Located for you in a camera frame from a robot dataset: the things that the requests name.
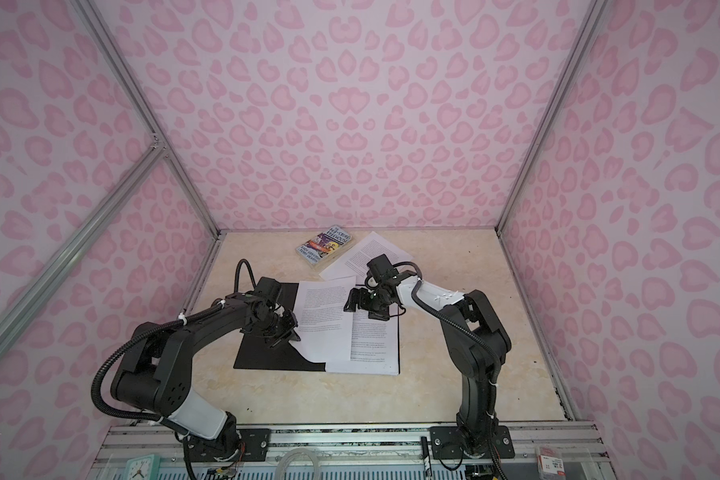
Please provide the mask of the printed paper sheet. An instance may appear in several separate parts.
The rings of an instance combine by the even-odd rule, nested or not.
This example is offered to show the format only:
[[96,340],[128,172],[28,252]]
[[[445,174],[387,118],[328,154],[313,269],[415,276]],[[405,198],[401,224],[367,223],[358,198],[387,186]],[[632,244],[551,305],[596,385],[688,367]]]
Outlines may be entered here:
[[300,340],[292,340],[291,345],[305,360],[311,363],[350,360],[353,313],[345,312],[344,306],[354,287],[354,277],[298,284],[293,314]]
[[350,359],[327,362],[325,371],[336,374],[399,375],[399,320],[373,320],[365,311],[355,312]]
[[382,254],[386,255],[392,263],[413,259],[411,254],[381,235],[372,232],[341,254],[320,273],[320,277],[326,281],[353,277],[356,284],[362,284],[368,272],[368,262]]

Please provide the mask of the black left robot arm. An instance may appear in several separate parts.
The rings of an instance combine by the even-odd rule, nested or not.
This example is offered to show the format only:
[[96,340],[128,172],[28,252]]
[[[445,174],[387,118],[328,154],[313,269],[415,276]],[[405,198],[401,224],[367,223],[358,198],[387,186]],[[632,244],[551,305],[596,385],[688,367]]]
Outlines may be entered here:
[[170,429],[187,461],[240,461],[244,441],[236,417],[213,406],[192,385],[193,359],[233,332],[278,348],[299,338],[297,320],[283,301],[283,285],[262,277],[243,291],[214,300],[194,314],[139,325],[94,374],[94,407],[112,418],[155,422]]

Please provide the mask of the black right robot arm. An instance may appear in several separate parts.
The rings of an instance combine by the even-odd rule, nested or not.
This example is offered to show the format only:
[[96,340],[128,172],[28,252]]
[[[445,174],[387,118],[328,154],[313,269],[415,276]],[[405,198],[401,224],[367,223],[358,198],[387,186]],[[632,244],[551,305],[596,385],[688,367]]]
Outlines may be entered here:
[[414,262],[392,263],[382,254],[367,263],[364,283],[350,290],[344,310],[389,321],[393,307],[400,314],[415,309],[439,322],[449,358],[462,378],[462,402],[456,415],[462,451],[496,458],[498,378],[512,342],[486,294],[436,286],[424,280]]

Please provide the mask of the white and black folder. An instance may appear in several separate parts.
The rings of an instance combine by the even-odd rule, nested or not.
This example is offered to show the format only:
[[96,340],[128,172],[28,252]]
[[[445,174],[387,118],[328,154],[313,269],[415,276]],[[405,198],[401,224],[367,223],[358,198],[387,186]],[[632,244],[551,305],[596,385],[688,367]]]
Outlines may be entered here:
[[[283,286],[282,303],[292,311],[299,283]],[[262,339],[249,335],[243,336],[234,363],[236,369],[242,370],[326,372],[325,366],[326,363],[311,363],[305,360],[291,345],[291,341],[271,348],[265,345]]]

